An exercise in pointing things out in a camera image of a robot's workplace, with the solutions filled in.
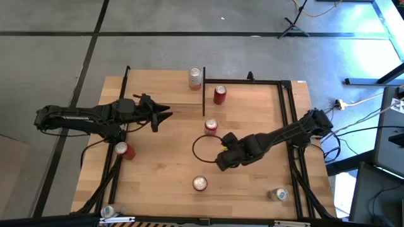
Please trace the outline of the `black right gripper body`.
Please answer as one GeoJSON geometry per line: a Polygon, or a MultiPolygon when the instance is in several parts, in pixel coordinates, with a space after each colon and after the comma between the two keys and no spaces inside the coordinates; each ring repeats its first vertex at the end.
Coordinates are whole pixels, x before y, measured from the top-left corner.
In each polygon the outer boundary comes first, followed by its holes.
{"type": "Polygon", "coordinates": [[[216,164],[221,171],[225,171],[228,168],[238,167],[246,158],[246,153],[243,149],[230,149],[222,151],[217,155],[216,164]]]}

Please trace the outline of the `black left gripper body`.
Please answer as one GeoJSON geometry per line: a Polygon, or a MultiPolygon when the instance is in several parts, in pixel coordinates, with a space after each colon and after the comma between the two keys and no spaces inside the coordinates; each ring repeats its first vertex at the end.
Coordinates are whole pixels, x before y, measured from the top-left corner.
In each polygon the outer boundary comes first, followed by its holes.
{"type": "Polygon", "coordinates": [[[151,96],[142,93],[141,95],[134,94],[133,97],[140,99],[137,108],[140,112],[140,116],[143,117],[143,120],[136,122],[140,127],[133,130],[133,132],[140,130],[148,123],[151,124],[151,130],[153,132],[158,132],[158,114],[154,111],[155,102],[152,100],[151,96]]]}

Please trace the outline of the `yellow black hazard tape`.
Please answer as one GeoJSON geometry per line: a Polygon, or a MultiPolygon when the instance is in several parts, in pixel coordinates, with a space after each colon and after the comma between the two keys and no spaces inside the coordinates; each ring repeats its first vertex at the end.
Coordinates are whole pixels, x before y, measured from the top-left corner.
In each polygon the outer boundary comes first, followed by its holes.
{"type": "Polygon", "coordinates": [[[107,227],[182,227],[174,224],[164,223],[146,223],[146,222],[125,222],[125,223],[112,223],[107,227]]]}

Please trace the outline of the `white marker paper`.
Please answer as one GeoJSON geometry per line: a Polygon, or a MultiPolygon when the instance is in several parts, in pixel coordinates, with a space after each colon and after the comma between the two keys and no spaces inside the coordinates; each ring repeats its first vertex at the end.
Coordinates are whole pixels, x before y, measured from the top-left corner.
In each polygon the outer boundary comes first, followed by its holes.
{"type": "Polygon", "coordinates": [[[392,98],[390,109],[399,112],[401,114],[404,114],[404,100],[392,98]]]}

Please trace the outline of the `silver metal bracket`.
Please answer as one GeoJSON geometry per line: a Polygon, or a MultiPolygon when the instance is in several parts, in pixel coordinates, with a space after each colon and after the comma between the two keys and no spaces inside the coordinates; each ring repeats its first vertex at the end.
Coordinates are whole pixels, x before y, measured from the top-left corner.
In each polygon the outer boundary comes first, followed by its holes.
{"type": "Polygon", "coordinates": [[[300,221],[275,220],[273,227],[311,227],[311,224],[300,221]]]}
{"type": "Polygon", "coordinates": [[[99,224],[115,224],[115,223],[134,223],[136,221],[135,217],[123,216],[114,218],[100,218],[99,224]]]}

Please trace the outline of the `black tripod stand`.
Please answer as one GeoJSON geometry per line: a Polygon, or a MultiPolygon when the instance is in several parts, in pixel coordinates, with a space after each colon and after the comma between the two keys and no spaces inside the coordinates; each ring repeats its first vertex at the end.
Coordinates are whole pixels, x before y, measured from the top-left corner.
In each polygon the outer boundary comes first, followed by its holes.
{"type": "Polygon", "coordinates": [[[302,11],[306,6],[307,1],[308,0],[304,0],[303,5],[298,7],[298,14],[295,17],[294,21],[291,21],[289,18],[285,17],[285,20],[289,23],[289,27],[281,35],[277,36],[277,39],[281,39],[286,35],[288,35],[289,33],[292,33],[293,31],[298,31],[298,33],[300,33],[303,37],[310,37],[310,35],[307,32],[305,32],[304,30],[302,30],[297,26],[297,21],[300,18],[300,15],[302,14],[302,11]]]}

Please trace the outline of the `slim blue silver energy can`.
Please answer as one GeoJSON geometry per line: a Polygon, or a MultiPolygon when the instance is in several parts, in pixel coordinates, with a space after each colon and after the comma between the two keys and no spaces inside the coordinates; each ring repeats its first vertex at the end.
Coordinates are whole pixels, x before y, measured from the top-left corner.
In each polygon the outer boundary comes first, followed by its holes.
{"type": "Polygon", "coordinates": [[[102,218],[115,218],[124,213],[125,207],[120,204],[108,204],[101,209],[100,215],[102,218]]]}
{"type": "Polygon", "coordinates": [[[271,201],[285,202],[289,198],[289,192],[285,188],[275,188],[266,194],[267,198],[271,201]]]}

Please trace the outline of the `black desk foot bar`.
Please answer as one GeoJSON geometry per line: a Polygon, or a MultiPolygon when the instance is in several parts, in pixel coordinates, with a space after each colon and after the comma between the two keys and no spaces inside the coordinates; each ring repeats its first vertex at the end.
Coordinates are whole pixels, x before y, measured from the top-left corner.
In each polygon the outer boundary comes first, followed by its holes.
{"type": "Polygon", "coordinates": [[[402,75],[404,75],[404,63],[379,79],[345,78],[344,82],[352,86],[400,86],[404,84],[404,79],[398,79],[402,75]]]}

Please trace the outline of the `grey office desk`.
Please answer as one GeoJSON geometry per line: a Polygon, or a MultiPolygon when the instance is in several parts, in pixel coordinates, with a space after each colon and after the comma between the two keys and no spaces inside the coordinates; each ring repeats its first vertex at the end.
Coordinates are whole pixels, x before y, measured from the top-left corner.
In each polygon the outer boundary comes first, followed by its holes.
{"type": "Polygon", "coordinates": [[[390,109],[392,98],[399,99],[396,91],[397,87],[392,86],[384,89],[381,110],[387,107],[388,110],[379,116],[374,162],[377,166],[404,177],[404,141],[402,146],[389,141],[390,137],[404,133],[404,114],[390,109]]]}

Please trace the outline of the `red Fanta soda can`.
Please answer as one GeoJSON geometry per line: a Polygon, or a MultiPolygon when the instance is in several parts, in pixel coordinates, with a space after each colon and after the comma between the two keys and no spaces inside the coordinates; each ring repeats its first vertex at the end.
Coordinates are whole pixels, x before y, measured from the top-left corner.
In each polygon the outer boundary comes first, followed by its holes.
{"type": "Polygon", "coordinates": [[[197,191],[204,191],[208,187],[208,181],[204,176],[197,176],[193,179],[193,188],[197,191]]]}
{"type": "Polygon", "coordinates": [[[218,129],[218,122],[214,118],[209,118],[205,120],[205,134],[215,135],[218,129]]]}

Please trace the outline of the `dark grey desk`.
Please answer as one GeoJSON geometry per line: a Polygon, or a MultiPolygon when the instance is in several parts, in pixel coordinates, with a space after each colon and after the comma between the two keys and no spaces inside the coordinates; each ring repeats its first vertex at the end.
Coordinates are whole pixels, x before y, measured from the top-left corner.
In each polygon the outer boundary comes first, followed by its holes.
{"type": "Polygon", "coordinates": [[[404,178],[361,163],[348,220],[384,227],[404,227],[404,178]]]}

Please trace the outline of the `dark red soda can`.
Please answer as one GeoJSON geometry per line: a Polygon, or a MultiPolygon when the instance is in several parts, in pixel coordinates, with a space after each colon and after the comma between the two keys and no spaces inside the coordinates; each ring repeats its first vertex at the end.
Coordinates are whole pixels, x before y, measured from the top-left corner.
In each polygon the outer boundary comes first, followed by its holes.
{"type": "Polygon", "coordinates": [[[136,153],[134,152],[134,148],[126,142],[117,143],[114,150],[117,155],[126,160],[132,160],[136,155],[136,153]]]}
{"type": "Polygon", "coordinates": [[[216,105],[221,105],[225,101],[225,97],[227,94],[227,89],[223,85],[218,85],[215,87],[213,102],[216,105]]]}

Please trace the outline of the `white pink Spindrift can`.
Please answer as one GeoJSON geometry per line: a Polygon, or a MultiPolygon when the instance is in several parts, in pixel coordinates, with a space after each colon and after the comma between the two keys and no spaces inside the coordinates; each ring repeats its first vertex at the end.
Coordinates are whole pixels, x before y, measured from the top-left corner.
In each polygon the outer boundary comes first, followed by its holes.
{"type": "Polygon", "coordinates": [[[192,90],[199,90],[202,84],[202,71],[198,67],[192,67],[188,71],[189,87],[192,90]]]}

